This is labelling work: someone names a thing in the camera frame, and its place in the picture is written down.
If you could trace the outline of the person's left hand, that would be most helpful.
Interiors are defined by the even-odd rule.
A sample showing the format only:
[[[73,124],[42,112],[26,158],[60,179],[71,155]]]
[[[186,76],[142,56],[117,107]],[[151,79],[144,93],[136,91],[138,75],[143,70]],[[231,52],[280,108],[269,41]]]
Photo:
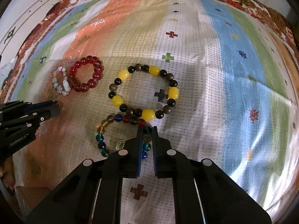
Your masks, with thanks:
[[[10,188],[11,190],[14,188],[16,179],[12,156],[1,164],[1,179],[6,188]]]

